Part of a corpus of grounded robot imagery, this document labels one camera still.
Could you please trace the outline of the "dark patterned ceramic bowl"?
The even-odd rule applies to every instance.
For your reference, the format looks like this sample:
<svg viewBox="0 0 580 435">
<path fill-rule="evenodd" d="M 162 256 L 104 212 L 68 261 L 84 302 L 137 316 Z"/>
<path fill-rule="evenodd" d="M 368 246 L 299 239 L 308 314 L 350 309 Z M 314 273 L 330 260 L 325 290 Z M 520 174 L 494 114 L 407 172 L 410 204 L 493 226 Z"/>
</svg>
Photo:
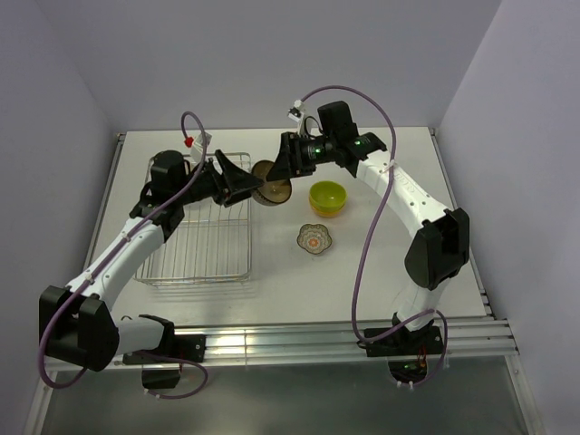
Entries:
<svg viewBox="0 0 580 435">
<path fill-rule="evenodd" d="M 292 184 L 289 179 L 267 181 L 266 176 L 274 163 L 262 159 L 254 164 L 251 174 L 263 181 L 263 185 L 252 192 L 252 199 L 268 207 L 278 206 L 288 201 L 292 195 Z"/>
</svg>

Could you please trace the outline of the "lime green plastic bowl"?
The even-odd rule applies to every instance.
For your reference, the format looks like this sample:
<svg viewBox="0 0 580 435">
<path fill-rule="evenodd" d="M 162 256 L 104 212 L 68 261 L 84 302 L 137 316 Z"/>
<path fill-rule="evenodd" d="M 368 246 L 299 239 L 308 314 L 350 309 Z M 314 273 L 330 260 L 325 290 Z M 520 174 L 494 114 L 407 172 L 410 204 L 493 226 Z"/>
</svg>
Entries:
<svg viewBox="0 0 580 435">
<path fill-rule="evenodd" d="M 345 188 L 330 180 L 318 181 L 309 190 L 310 203 L 323 212 L 330 213 L 341 209 L 347 198 Z"/>
</svg>

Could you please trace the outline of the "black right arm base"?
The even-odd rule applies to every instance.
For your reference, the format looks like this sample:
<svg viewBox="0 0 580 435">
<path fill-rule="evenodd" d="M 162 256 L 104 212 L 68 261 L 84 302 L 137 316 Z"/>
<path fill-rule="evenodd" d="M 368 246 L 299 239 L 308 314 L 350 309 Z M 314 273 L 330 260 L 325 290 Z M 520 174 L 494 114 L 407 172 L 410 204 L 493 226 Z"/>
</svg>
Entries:
<svg viewBox="0 0 580 435">
<path fill-rule="evenodd" d="M 412 390 L 443 367 L 448 350 L 447 332 L 446 326 L 441 330 L 430 321 L 417 331 L 403 327 L 379 341 L 358 341 L 357 346 L 367 357 L 387 357 L 394 384 Z"/>
</svg>

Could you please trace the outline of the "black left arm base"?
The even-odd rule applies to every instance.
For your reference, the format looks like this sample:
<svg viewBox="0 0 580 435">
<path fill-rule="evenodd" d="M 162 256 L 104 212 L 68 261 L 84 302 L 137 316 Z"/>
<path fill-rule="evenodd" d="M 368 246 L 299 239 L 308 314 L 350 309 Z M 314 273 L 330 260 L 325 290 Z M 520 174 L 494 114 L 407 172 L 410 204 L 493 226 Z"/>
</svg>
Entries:
<svg viewBox="0 0 580 435">
<path fill-rule="evenodd" d="M 146 350 L 136 353 L 125 353 L 122 356 L 124 365 L 153 365 L 156 363 L 173 363 L 177 369 L 141 369 L 141 384 L 147 392 L 159 392 L 176 388 L 186 366 L 195 367 L 202 373 L 202 381 L 195 392 L 200 391 L 208 381 L 208 371 L 204 362 L 207 336 L 203 333 L 178 334 L 166 351 Z"/>
</svg>

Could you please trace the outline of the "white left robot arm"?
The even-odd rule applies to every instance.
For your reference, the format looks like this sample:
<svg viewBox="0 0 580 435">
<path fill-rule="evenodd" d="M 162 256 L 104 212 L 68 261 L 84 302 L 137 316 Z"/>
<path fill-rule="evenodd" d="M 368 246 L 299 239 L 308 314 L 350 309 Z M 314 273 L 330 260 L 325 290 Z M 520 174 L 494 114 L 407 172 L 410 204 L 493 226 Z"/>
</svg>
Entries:
<svg viewBox="0 0 580 435">
<path fill-rule="evenodd" d="M 221 150 L 197 165 L 175 150 L 155 155 L 149 181 L 120 234 L 82 274 L 42 292 L 38 366 L 43 368 L 45 357 L 52 357 L 99 372 L 124 353 L 144 351 L 156 362 L 172 358 L 177 340 L 171 321 L 141 314 L 117 323 L 111 309 L 145 260 L 177 230 L 186 206 L 210 198 L 230 207 L 263 184 Z"/>
</svg>

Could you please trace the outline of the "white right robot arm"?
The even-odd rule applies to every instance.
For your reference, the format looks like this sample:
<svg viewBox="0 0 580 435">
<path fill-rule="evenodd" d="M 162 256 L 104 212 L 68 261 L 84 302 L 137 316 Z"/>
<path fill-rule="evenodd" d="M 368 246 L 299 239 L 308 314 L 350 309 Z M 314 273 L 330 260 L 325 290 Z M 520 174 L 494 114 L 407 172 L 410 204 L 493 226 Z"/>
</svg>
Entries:
<svg viewBox="0 0 580 435">
<path fill-rule="evenodd" d="M 397 350 L 412 353 L 422 344 L 421 329 L 433 319 L 449 280 L 469 260 L 469 216 L 428 194 L 395 161 L 394 145 L 373 133 L 361 134 L 346 102 L 331 102 L 317 111 L 322 130 L 312 136 L 304 103 L 294 103 L 288 116 L 297 130 L 282 134 L 266 181 L 310 176 L 318 166 L 334 163 L 381 196 L 381 206 L 395 213 L 411 237 L 404 257 L 409 281 L 395 312 L 401 325 L 391 335 Z"/>
</svg>

